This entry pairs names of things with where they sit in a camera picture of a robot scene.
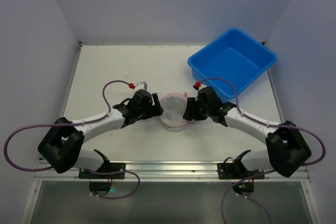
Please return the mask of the white mesh laundry bag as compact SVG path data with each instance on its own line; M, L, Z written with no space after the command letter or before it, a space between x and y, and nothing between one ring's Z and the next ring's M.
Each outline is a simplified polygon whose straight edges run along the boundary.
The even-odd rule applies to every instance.
M170 93L160 100L163 113L159 116L159 120L166 130L181 131L190 124L190 121L183 119L187 98L186 93Z

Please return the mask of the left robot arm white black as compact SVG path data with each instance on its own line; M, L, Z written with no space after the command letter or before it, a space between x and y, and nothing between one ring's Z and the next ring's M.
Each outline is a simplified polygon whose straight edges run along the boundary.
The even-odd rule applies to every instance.
M110 161L99 150L84 150L83 144L106 132L162 113L158 95L140 89L127 104L116 104L106 113L74 122L59 118L39 144L38 152L59 174L79 168L102 176L112 172Z

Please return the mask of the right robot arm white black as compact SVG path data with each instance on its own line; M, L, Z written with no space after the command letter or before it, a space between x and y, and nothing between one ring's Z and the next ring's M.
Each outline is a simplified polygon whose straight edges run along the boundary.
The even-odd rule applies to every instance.
M265 149L246 150L231 163L217 165L220 179L243 179L255 176L263 179L262 172L274 170L283 177L290 177L311 156L303 136L291 121L282 124L253 118L241 110L237 103L222 102L215 90L204 87L197 96L187 99L183 119L213 122L230 127L261 141Z

